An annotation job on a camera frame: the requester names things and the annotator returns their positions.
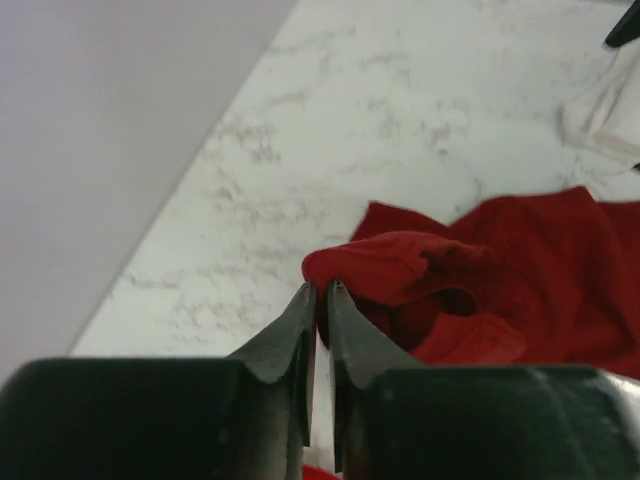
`marble surface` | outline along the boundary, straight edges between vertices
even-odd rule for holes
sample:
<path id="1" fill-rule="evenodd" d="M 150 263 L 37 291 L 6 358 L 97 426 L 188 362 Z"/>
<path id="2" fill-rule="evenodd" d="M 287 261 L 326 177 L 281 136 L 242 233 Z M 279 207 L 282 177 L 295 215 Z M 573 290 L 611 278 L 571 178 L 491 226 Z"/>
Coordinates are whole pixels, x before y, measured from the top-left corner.
<path id="1" fill-rule="evenodd" d="M 609 67 L 601 43 L 623 11 L 301 0 L 73 354 L 229 353 L 283 309 L 304 255 L 346 241 L 370 199 L 451 222 L 488 197 L 577 184 L 640 198 L 639 175 L 563 146 L 556 130 L 559 104 Z M 305 458 L 330 468 L 318 355 Z"/>

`white cloth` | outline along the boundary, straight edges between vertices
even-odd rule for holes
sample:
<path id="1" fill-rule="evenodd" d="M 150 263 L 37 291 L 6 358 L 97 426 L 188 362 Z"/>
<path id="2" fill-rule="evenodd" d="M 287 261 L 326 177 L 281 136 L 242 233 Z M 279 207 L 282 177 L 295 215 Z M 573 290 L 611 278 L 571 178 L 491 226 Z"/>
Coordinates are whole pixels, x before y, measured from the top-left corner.
<path id="1" fill-rule="evenodd" d="M 565 143 L 631 168 L 640 163 L 640 41 L 612 55 L 605 75 L 561 107 L 560 131 Z"/>

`black object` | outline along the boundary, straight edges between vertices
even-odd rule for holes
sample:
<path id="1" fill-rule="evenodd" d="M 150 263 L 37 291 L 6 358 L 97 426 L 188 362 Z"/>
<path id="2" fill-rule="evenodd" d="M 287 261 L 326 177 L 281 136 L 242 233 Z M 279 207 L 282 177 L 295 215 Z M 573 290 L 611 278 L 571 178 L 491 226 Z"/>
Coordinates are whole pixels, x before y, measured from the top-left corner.
<path id="1" fill-rule="evenodd" d="M 224 359 L 27 365 L 0 394 L 0 480 L 299 478 L 315 308 L 305 284 Z M 342 283 L 319 311 L 345 478 L 640 478 L 635 432 L 598 370 L 429 368 L 373 327 Z"/>
<path id="2" fill-rule="evenodd" d="M 604 43 L 611 48 L 620 48 L 640 37 L 640 0 L 635 0 L 629 10 L 607 35 Z"/>

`red cloth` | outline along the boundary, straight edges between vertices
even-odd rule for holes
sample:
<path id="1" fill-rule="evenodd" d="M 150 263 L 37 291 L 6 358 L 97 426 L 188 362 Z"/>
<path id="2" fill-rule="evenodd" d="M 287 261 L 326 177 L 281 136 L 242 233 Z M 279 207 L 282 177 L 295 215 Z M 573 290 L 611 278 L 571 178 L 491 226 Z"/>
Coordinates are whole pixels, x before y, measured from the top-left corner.
<path id="1" fill-rule="evenodd" d="M 582 187 L 501 197 L 451 227 L 371 203 L 351 243 L 302 270 L 321 294 L 342 280 L 428 364 L 586 363 L 640 378 L 640 202 L 597 203 Z"/>

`gray wall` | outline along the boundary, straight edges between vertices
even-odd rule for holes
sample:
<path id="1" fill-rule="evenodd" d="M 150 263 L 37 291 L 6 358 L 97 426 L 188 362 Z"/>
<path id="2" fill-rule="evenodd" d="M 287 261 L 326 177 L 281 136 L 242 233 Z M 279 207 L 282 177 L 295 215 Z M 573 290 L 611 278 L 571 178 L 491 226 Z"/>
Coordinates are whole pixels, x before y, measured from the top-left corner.
<path id="1" fill-rule="evenodd" d="M 0 2 L 0 382 L 69 350 L 294 1 Z"/>

